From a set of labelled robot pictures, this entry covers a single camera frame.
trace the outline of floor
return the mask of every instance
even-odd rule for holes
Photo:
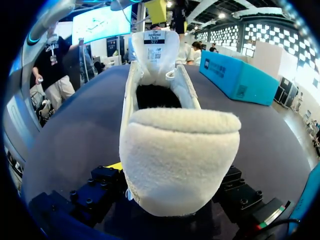
[[[296,138],[303,148],[303,151],[306,154],[310,169],[314,169],[320,161],[320,158],[318,157],[317,152],[313,146],[312,137],[306,131],[306,127],[303,123],[302,117],[292,109],[285,109],[275,101],[273,102],[272,107],[283,117],[286,124],[295,134]]]

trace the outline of shoe label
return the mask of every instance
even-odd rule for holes
[[[166,31],[151,30],[144,32],[144,44],[164,44]]]
[[[147,46],[146,55],[150,63],[158,63],[161,59],[162,47],[160,46]]]

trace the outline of cable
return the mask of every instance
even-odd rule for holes
[[[86,83],[87,83],[87,82],[89,82],[89,75],[88,75],[86,56],[85,56],[85,45],[82,45],[82,55],[83,55],[84,69],[85,69]]]
[[[104,4],[105,4],[105,2],[102,2],[102,3],[99,3],[99,4],[95,5],[95,6],[76,9],[76,10],[73,10],[70,14],[73,14],[73,13],[76,13],[76,12],[80,12],[80,11],[93,10],[95,8],[98,8],[98,7],[102,6],[102,5],[104,5]]]
[[[121,8],[121,10],[122,10],[122,12],[123,12],[123,14],[124,14],[124,16],[125,16],[125,19],[128,21],[128,23],[130,23],[131,25],[137,25],[137,24],[140,24],[140,23],[143,23],[145,20],[147,20],[147,19],[149,19],[150,18],[150,16],[147,16],[147,17],[145,17],[144,19],[142,19],[141,21],[137,21],[136,23],[134,23],[134,24],[132,24],[131,23],[131,20],[129,20],[128,19],[128,17],[127,17],[127,15],[125,14],[125,11],[124,11],[124,8],[122,7],[122,4],[120,3],[120,1],[119,0],[116,0],[117,2],[118,2],[118,4],[119,4],[119,6],[120,6],[120,8]]]
[[[289,224],[289,223],[295,223],[295,224],[299,224],[300,220],[299,219],[291,219],[291,218],[287,218],[287,219],[283,219],[283,220],[279,220],[279,221],[275,221],[272,222],[271,224],[269,224],[268,226],[260,229],[259,231],[254,232],[252,235],[246,236],[244,238],[242,238],[242,240],[250,240],[255,238],[256,236],[270,230],[273,229],[276,226],[282,225],[282,224]]]

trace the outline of display screen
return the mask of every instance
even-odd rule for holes
[[[131,20],[131,11],[131,5],[124,9],[129,20]],[[129,34],[131,24],[126,20],[124,13],[111,11],[110,6],[105,6],[75,16],[72,26],[72,44],[77,44],[79,38],[84,38],[84,43],[89,43],[111,36]]]

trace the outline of person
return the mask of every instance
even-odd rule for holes
[[[161,27],[159,26],[159,24],[152,24],[150,26],[150,30],[161,30]]]
[[[210,47],[209,51],[213,53],[219,53],[215,47]]]
[[[43,91],[55,110],[61,106],[62,99],[66,100],[75,93],[62,61],[68,51],[78,46],[70,45],[62,37],[54,34],[57,24],[56,22],[48,28],[47,42],[32,69],[35,83],[42,84]]]
[[[192,43],[192,48],[194,50],[194,53],[193,53],[194,64],[195,65],[200,65],[201,50],[202,50],[200,42],[195,41],[194,43]]]
[[[129,63],[129,48],[126,49],[126,52],[123,56],[123,60]]]
[[[297,113],[298,113],[299,110],[300,110],[301,103],[304,101],[303,95],[304,95],[304,93],[301,92],[301,93],[300,93],[300,96],[299,96],[299,98],[298,98],[298,103],[297,103],[296,108],[295,108],[295,111],[296,111]]]
[[[193,65],[195,60],[194,49],[189,44],[181,41],[181,39],[184,36],[185,36],[184,34],[179,34],[179,38],[180,38],[179,52],[175,60],[175,63]]]

